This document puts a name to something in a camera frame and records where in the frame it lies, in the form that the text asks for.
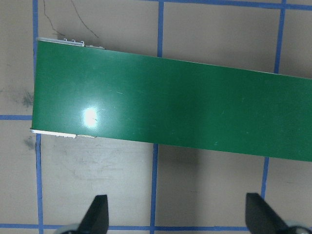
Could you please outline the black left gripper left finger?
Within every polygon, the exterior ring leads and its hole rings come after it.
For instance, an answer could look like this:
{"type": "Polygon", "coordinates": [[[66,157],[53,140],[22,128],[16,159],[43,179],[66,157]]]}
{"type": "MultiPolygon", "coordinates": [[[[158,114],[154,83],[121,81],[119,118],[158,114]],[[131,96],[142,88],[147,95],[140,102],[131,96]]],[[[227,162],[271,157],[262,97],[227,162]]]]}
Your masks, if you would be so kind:
{"type": "Polygon", "coordinates": [[[108,197],[95,196],[78,229],[78,234],[106,234],[109,227],[108,197]]]}

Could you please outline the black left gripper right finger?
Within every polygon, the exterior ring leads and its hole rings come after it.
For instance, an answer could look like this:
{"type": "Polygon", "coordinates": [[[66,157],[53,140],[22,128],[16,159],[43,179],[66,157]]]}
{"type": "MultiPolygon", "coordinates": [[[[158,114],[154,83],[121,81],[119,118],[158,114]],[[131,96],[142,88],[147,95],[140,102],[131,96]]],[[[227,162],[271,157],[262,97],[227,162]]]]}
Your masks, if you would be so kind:
{"type": "Polygon", "coordinates": [[[257,193],[246,194],[245,223],[252,234],[295,233],[257,193]]]}

